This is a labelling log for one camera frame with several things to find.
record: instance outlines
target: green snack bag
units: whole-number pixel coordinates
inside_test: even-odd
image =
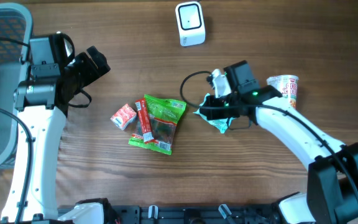
[[[180,117],[185,112],[186,103],[180,100],[158,99],[149,95],[144,95],[144,98],[154,140],[148,144],[143,142],[142,126],[138,121],[135,133],[132,134],[128,144],[170,155],[173,135]]]

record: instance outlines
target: wooden table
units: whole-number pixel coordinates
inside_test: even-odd
[[[59,205],[96,197],[113,205],[270,203],[305,192],[305,168],[260,127],[220,134],[188,108],[166,156],[128,145],[133,127],[121,131],[109,120],[144,93],[180,99],[188,74],[244,59],[261,85],[272,75],[298,75],[298,111],[333,137],[358,142],[358,2],[203,1],[206,42],[188,48],[179,43],[177,4],[26,5],[36,35],[60,30],[77,53],[94,45],[111,67],[86,87],[91,106],[69,110],[58,157]],[[185,87],[194,102],[207,92],[203,76]],[[239,118],[233,126],[246,124]],[[0,170],[0,214],[11,178],[11,170]]]

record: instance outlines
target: gray plastic bin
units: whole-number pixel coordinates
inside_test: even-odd
[[[0,4],[0,37],[29,43],[32,26],[27,8],[14,3]],[[29,54],[28,47],[0,41],[0,108],[15,115],[13,92],[26,79]],[[16,144],[17,123],[0,113],[0,169],[13,168]]]

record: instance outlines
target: blue crumpled wrapper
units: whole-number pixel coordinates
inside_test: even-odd
[[[205,101],[206,101],[206,97],[209,96],[209,93],[207,93],[204,97],[204,102],[202,104],[200,104],[200,106],[203,106]],[[193,112],[194,114],[198,114],[200,115],[205,121],[207,121],[210,125],[214,126],[215,128],[218,128],[221,132],[221,134],[224,134],[226,132],[226,130],[228,129],[228,127],[231,124],[231,121],[234,120],[235,118],[226,118],[226,119],[217,119],[217,120],[212,120],[212,121],[208,121],[206,119],[206,116],[200,113],[200,109],[198,109],[197,111]]]

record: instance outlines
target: snack package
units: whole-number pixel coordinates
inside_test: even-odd
[[[291,106],[296,108],[298,80],[299,78],[296,75],[279,75],[268,78],[266,82],[282,93],[283,97],[288,99]]]
[[[121,109],[115,113],[110,120],[121,130],[127,128],[128,124],[132,123],[136,118],[136,112],[125,104]]]
[[[154,139],[146,104],[147,103],[145,98],[135,101],[137,113],[139,115],[139,122],[143,133],[143,142],[145,142],[145,144],[150,143],[151,140]]]
[[[135,133],[128,144],[151,149],[164,154],[172,154],[173,135],[180,117],[186,109],[186,103],[180,100],[158,99],[144,95],[154,139],[150,143],[143,142],[142,125],[138,121]]]
[[[203,106],[207,96],[209,96],[209,93],[207,93],[204,97],[204,102],[200,104],[200,106]],[[212,121],[208,121],[206,119],[206,116],[200,113],[200,109],[198,109],[196,112],[193,112],[194,114],[200,115],[205,121],[207,121],[210,125],[214,126],[215,128],[218,128],[221,132],[221,134],[224,134],[228,127],[230,127],[231,121],[234,120],[234,118],[226,118],[226,119],[216,119]]]

